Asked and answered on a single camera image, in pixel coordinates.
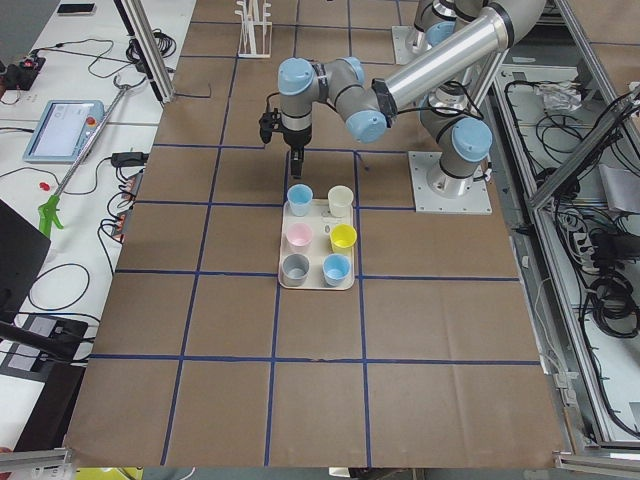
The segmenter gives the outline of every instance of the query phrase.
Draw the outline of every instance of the light blue cup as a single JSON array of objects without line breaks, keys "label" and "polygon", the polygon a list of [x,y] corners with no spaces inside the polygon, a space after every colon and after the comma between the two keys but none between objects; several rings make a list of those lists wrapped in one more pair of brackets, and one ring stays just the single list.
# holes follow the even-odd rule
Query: light blue cup
[{"label": "light blue cup", "polygon": [[309,209],[311,208],[313,191],[308,185],[299,183],[289,188],[287,191],[287,200],[289,200],[291,213],[296,217],[304,217],[309,213]]},{"label": "light blue cup", "polygon": [[334,253],[324,259],[322,263],[322,273],[324,273],[324,281],[332,287],[339,286],[349,272],[351,271],[351,262],[344,255]]}]

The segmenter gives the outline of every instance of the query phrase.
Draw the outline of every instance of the reacher grabber tool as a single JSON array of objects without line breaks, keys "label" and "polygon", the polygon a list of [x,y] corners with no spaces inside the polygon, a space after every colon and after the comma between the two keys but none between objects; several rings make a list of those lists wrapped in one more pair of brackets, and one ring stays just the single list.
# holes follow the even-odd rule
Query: reacher grabber tool
[{"label": "reacher grabber tool", "polygon": [[67,187],[67,184],[73,177],[74,173],[76,173],[76,170],[78,170],[78,167],[82,164],[85,158],[89,156],[91,149],[93,148],[95,143],[98,141],[100,134],[102,133],[102,131],[104,130],[104,127],[106,127],[107,122],[109,121],[109,117],[115,110],[120,100],[122,100],[122,97],[124,97],[125,94],[132,88],[142,85],[142,83],[146,80],[146,77],[145,77],[135,85],[129,85],[126,83],[124,84],[118,83],[118,78],[119,78],[118,75],[116,75],[113,78],[113,84],[118,88],[118,94],[113,99],[113,102],[111,102],[111,105],[109,105],[109,108],[107,109],[107,111],[104,113],[104,117],[102,118],[102,121],[98,124],[96,129],[93,131],[93,133],[91,134],[87,142],[84,144],[84,146],[78,153],[78,158],[73,162],[71,167],[69,167],[69,170],[67,171],[66,175],[58,185],[58,188],[56,188],[56,191],[53,192],[53,194],[49,197],[49,200],[47,200],[46,203],[43,203],[38,207],[38,213],[40,214],[39,229],[44,235],[47,236],[47,238],[51,237],[52,224],[59,229],[64,228],[62,226],[62,223],[60,222],[60,219],[58,218],[57,212],[59,211],[58,202],[60,202],[60,196],[64,193],[64,189]]}]

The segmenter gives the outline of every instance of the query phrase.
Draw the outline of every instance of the white desk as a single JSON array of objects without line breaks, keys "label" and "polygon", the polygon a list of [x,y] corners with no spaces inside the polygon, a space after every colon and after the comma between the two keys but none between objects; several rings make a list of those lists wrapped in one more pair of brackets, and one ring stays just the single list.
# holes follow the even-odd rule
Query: white desk
[{"label": "white desk", "polygon": [[[113,50],[107,55],[125,59],[128,46],[127,32],[112,0],[94,0],[96,13],[91,17],[60,17],[53,15],[33,48],[48,47],[60,42],[78,41],[86,38],[113,40]],[[175,68],[189,26],[195,0],[143,0],[146,14],[152,28],[160,28],[176,41],[176,52],[165,59],[167,66]],[[100,54],[104,43],[87,42],[69,45],[65,49],[82,53]],[[92,59],[64,53],[42,51],[47,62],[36,79],[33,88],[22,92],[15,105],[0,104],[0,126],[34,128],[49,100],[101,100],[105,108],[111,104],[117,94],[112,79],[100,79],[87,71]],[[100,61],[94,65],[94,71],[107,74],[122,63]],[[122,83],[136,83],[140,74],[133,67],[121,72]],[[5,102],[12,102],[16,92],[7,92]],[[143,151],[149,152],[153,144],[162,107],[156,100],[151,87],[147,84],[130,91],[114,111],[109,125],[98,140],[93,152],[81,166],[68,189],[86,191],[93,186],[95,167],[112,152]],[[22,161],[22,154],[29,141],[27,133],[0,133],[3,155],[0,159],[0,174],[29,166]],[[33,165],[55,173],[59,179],[69,168],[68,165]],[[38,186],[47,182],[55,189],[50,175],[30,170],[22,171],[6,178],[0,178],[0,197],[37,226],[39,217],[37,207],[44,203],[52,191],[45,192]],[[102,218],[107,216],[106,202],[117,192],[114,169],[105,162],[98,172],[98,188],[86,196],[63,195],[60,200],[59,217],[65,226],[63,230],[55,227],[51,234],[51,249],[43,271],[55,265],[76,262],[85,266],[91,274],[91,284],[83,298],[68,310],[100,317],[111,284],[109,266],[99,244],[96,230]],[[105,238],[105,246],[115,265],[119,254],[119,245]],[[79,269],[60,269],[51,276],[43,278],[34,286],[34,300],[43,307],[57,307],[75,299],[84,286],[84,276]],[[35,310],[27,300],[23,310]],[[18,316],[16,322],[24,321]],[[90,328],[87,336],[93,336],[95,327]],[[80,347],[78,357],[88,353],[89,345]],[[6,350],[3,342],[0,350]],[[11,392],[11,398],[3,396],[0,412],[0,446],[13,448],[20,437],[33,406],[42,390],[42,383],[0,375],[0,392]]]},{"label": "white desk", "polygon": [[[0,126],[17,126],[33,128],[34,122],[0,121]],[[144,151],[149,152],[155,136],[155,126],[108,125],[94,147],[94,151],[71,180],[68,190],[73,192],[87,191],[94,185],[95,167],[104,157],[112,152]],[[28,133],[0,133],[3,156],[0,159],[0,175],[30,166],[22,161],[22,153],[27,146]],[[69,168],[66,165],[32,165],[36,168],[51,171],[62,178]],[[40,182],[52,185],[52,190],[45,192],[38,186]],[[111,284],[111,273],[104,252],[98,242],[96,230],[102,218],[107,216],[106,202],[117,192],[117,181],[114,168],[109,162],[102,164],[98,171],[98,188],[85,196],[63,195],[60,200],[58,215],[63,230],[53,227],[51,233],[51,249],[43,266],[43,271],[67,262],[75,262],[85,266],[91,274],[91,284],[87,293],[78,303],[67,309],[72,312],[87,313],[100,318],[104,302]],[[55,182],[50,175],[25,170],[8,177],[0,178],[0,198],[8,203],[34,226],[38,225],[39,205],[44,203],[55,189]],[[105,238],[112,262],[115,265],[119,254],[119,245]],[[55,308],[73,301],[78,297],[85,285],[85,275],[78,268],[60,269],[50,276],[44,277],[33,288],[34,300],[43,307]],[[35,309],[27,300],[23,310]],[[19,316],[17,322],[24,320]],[[93,336],[96,329],[94,322],[86,336]],[[7,350],[6,342],[0,344],[0,350]],[[80,348],[78,356],[88,353],[88,346]],[[42,383],[22,380],[0,375],[0,392],[11,392],[11,398],[3,395],[0,412],[0,445],[12,448],[15,446],[24,425],[35,405]]]},{"label": "white desk", "polygon": [[[96,13],[89,17],[61,17],[54,14],[34,48],[50,47],[60,42],[79,41],[86,38],[113,40],[115,45],[107,57],[126,60],[125,50],[129,37],[112,0],[95,0]],[[160,28],[171,36],[177,44],[176,52],[165,59],[168,67],[177,66],[178,56],[189,26],[189,20],[195,6],[195,0],[146,0],[142,2],[152,28]],[[105,43],[87,42],[68,45],[64,50],[98,55],[108,47]],[[38,120],[49,100],[101,100],[105,106],[111,104],[117,90],[112,78],[100,79],[91,75],[87,67],[93,61],[90,57],[69,55],[66,53],[41,51],[47,62],[42,72],[28,92],[21,92],[15,105],[0,104],[0,120]],[[120,62],[101,60],[92,67],[92,71],[106,75],[122,67]],[[140,79],[133,66],[121,72],[121,82],[136,83]],[[3,100],[11,103],[16,92],[7,92]],[[157,125],[162,115],[158,103],[147,84],[127,95],[126,101],[114,111],[111,123]]]}]

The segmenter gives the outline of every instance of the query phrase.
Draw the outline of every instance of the gray cup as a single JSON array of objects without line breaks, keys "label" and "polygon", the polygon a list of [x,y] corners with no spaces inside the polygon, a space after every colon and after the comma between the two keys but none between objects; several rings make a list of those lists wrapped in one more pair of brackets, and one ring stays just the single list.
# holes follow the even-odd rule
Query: gray cup
[{"label": "gray cup", "polygon": [[282,262],[282,283],[287,287],[299,287],[307,280],[309,259],[300,253],[289,255]]}]

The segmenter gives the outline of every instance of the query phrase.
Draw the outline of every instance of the plastic cup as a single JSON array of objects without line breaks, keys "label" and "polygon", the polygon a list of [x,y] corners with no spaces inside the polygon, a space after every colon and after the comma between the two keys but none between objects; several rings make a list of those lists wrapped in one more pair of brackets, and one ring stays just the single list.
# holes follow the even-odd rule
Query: plastic cup
[{"label": "plastic cup", "polygon": [[311,245],[311,240],[313,240],[313,229],[306,223],[294,223],[287,228],[285,237],[289,248],[293,252],[304,253]]},{"label": "plastic cup", "polygon": [[311,208],[313,191],[308,185],[299,183],[289,188],[287,191],[287,200],[289,200],[291,213],[296,217],[304,217],[309,213],[309,209]]},{"label": "plastic cup", "polygon": [[282,262],[282,283],[288,287],[299,287],[307,279],[309,259],[305,255],[294,253]]},{"label": "plastic cup", "polygon": [[351,225],[341,223],[331,230],[329,239],[331,240],[331,250],[333,250],[333,253],[349,255],[351,248],[358,239],[358,233]]},{"label": "plastic cup", "polygon": [[351,262],[344,255],[333,253],[324,259],[322,273],[324,281],[331,287],[338,287],[351,271]]},{"label": "plastic cup", "polygon": [[336,185],[329,190],[327,198],[331,215],[338,218],[349,216],[351,204],[353,203],[353,192],[349,187]]}]

